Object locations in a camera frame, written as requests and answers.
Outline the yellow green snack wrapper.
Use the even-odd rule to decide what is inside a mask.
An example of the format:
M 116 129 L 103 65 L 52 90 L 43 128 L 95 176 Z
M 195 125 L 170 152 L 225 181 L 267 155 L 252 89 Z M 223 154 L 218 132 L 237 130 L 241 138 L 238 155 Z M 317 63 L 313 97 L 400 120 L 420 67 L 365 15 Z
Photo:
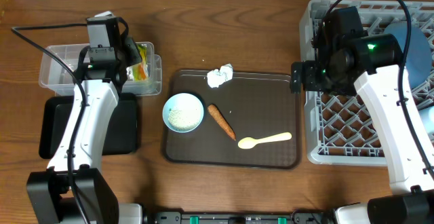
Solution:
M 130 81 L 144 81 L 149 77 L 147 69 L 147 47 L 145 44 L 137 44 L 142 62 L 127 68 L 127 75 Z

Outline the light blue rice bowl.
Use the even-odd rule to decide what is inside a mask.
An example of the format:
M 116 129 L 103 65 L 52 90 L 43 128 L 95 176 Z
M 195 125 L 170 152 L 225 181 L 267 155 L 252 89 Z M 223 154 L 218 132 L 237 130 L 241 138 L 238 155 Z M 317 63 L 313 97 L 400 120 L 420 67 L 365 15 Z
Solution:
M 191 132 L 203 120 L 203 103 L 193 94 L 175 94 L 165 102 L 162 117 L 164 124 L 171 131 L 179 133 Z

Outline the white tissue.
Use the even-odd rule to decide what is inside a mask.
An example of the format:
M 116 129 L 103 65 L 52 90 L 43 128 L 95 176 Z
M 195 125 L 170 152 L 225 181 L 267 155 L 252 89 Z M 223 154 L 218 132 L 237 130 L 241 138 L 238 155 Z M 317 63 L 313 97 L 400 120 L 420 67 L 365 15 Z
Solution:
M 218 88 L 223 83 L 232 80 L 233 67 L 231 64 L 225 64 L 219 69 L 214 69 L 207 74 L 207 82 L 209 87 Z

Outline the cream plastic spoon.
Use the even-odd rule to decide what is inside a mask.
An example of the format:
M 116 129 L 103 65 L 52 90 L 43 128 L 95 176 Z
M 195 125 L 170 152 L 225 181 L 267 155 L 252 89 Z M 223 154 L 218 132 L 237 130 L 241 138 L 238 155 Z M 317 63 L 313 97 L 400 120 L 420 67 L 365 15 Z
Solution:
M 292 134 L 290 132 L 283 132 L 265 138 L 245 137 L 241 139 L 237 145 L 240 149 L 252 149 L 258 144 L 288 141 L 291 138 L 292 138 Z

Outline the orange carrot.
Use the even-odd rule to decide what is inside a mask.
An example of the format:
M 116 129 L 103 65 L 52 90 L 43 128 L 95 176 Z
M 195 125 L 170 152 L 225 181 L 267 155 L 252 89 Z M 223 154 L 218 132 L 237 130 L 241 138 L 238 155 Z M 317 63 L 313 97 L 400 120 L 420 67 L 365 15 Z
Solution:
M 208 106 L 208 113 L 213 117 L 215 122 L 225 131 L 225 133 L 232 139 L 236 140 L 235 133 L 230 127 L 229 123 L 225 120 L 221 112 L 215 105 Z

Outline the dark blue plate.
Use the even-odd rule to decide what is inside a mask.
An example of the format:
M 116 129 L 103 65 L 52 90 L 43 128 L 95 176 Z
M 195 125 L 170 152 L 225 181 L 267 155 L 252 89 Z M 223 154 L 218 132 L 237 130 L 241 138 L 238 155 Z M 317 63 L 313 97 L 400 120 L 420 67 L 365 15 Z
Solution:
M 392 34 L 398 41 L 401 50 L 406 42 L 407 24 L 393 23 L 384 30 L 385 34 Z M 422 84 L 431 72 L 431 49 L 424 33 L 416 26 L 412 26 L 410 46 L 406 60 L 410 87 L 416 88 Z

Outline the light blue cup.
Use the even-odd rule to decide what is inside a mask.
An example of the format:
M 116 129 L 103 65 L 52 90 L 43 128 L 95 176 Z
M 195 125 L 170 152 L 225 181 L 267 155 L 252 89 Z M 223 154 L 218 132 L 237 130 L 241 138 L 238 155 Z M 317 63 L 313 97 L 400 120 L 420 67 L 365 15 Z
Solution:
M 423 126 L 429 135 L 434 133 L 434 107 L 427 107 L 419 111 Z

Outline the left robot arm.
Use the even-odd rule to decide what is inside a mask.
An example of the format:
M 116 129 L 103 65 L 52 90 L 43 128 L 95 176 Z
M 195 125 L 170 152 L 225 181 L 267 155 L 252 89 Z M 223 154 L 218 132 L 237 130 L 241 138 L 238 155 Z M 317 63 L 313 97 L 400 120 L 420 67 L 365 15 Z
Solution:
M 47 169 L 32 172 L 26 190 L 39 223 L 143 223 L 139 204 L 120 204 L 102 176 L 102 152 L 110 118 L 127 81 L 127 68 L 142 62 L 125 20 L 111 12 L 85 22 L 90 43 L 72 70 L 74 101 L 62 140 Z

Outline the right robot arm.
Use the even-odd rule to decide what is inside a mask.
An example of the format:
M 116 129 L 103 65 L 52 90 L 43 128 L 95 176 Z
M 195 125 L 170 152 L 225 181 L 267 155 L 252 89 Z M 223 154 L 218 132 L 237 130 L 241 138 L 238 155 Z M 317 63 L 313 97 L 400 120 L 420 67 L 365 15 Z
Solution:
M 336 223 L 432 223 L 433 145 L 412 98 L 408 46 L 391 34 L 370 36 L 355 7 L 330 9 L 313 61 L 292 65 L 291 90 L 359 96 L 370 114 L 392 194 L 334 211 Z

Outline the grey dishwasher rack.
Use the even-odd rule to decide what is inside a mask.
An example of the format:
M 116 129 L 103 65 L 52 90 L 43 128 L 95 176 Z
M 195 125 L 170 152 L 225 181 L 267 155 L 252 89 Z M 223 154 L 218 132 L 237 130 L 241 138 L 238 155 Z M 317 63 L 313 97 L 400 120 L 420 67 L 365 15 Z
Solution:
M 299 23 L 302 61 L 314 60 L 311 41 L 325 13 L 336 0 L 311 0 Z M 426 81 L 412 89 L 418 110 L 433 106 L 433 2 L 406 1 L 412 25 L 419 28 L 431 49 L 432 68 Z M 356 7 L 369 36 L 389 24 L 405 22 L 396 1 L 344 0 L 336 8 Z M 360 97 L 306 92 L 304 104 L 307 157 L 314 164 L 387 166 L 368 110 Z

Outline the brown serving tray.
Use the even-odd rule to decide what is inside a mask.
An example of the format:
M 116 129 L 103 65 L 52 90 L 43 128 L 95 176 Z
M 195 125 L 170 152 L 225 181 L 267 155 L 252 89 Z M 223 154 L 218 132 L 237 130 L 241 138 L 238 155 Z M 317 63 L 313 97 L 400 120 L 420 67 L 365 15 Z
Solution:
M 301 161 L 300 97 L 290 90 L 290 76 L 235 72 L 230 81 L 211 88 L 206 71 L 180 70 L 170 82 L 170 94 L 197 96 L 204 107 L 216 105 L 232 127 L 232 140 L 209 113 L 191 132 L 165 130 L 162 153 L 174 163 L 291 170 Z M 288 141 L 240 149 L 245 137 L 265 138 L 290 132 Z

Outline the clear plastic bin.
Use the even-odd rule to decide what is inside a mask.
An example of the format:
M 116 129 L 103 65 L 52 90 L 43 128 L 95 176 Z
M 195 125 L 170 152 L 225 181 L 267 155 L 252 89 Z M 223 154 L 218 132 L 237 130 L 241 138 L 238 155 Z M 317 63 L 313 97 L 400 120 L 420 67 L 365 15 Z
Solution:
M 154 96 L 162 90 L 162 62 L 161 57 L 155 53 L 151 42 L 143 41 L 137 44 L 145 44 L 147 47 L 147 69 L 149 77 L 144 81 L 127 80 L 122 88 L 123 93 L 133 93 L 136 96 Z M 51 45 L 47 50 L 60 58 L 69 68 L 77 68 L 80 51 L 86 44 Z M 39 72 L 39 85 L 48 88 L 59 96 L 72 96 L 74 83 L 67 71 L 54 59 L 44 54 L 41 60 Z

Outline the black plastic bin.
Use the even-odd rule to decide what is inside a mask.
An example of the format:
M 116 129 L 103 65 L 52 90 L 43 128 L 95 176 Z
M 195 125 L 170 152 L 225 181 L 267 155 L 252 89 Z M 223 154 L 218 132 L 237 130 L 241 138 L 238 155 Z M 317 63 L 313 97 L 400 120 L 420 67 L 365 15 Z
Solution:
M 72 96 L 55 96 L 45 103 L 39 156 L 50 159 L 54 156 L 62 140 L 73 106 Z M 138 147 L 138 105 L 136 96 L 122 94 L 111 115 L 103 155 L 123 155 Z

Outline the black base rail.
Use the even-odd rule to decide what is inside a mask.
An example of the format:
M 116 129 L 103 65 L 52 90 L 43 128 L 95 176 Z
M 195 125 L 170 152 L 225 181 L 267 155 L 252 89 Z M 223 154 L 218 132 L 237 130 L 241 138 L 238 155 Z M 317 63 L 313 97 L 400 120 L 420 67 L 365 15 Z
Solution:
M 186 212 L 167 209 L 144 210 L 144 224 L 335 224 L 334 214 L 297 209 L 289 212 Z

